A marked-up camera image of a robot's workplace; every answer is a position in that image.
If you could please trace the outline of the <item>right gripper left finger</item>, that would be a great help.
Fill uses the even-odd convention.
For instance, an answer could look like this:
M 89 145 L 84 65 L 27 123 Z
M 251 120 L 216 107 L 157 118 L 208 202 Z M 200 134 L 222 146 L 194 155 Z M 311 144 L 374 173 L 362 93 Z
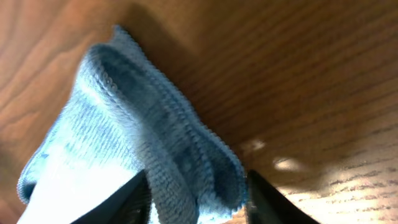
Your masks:
M 148 224 L 152 195 L 145 171 L 72 224 Z

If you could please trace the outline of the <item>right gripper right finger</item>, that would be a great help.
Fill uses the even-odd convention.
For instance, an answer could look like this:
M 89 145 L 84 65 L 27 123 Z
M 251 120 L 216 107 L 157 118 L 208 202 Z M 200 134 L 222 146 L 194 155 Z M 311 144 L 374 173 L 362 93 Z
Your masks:
M 246 176 L 248 224 L 319 224 L 296 207 L 255 170 Z

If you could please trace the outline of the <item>blue microfiber cloth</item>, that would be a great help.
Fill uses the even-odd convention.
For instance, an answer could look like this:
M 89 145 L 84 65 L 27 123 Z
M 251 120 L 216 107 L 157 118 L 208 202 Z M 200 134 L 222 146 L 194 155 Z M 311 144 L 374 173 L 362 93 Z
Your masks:
M 246 201 L 235 153 L 122 28 L 83 57 L 21 172 L 20 223 L 72 223 L 144 172 L 150 223 L 224 223 Z

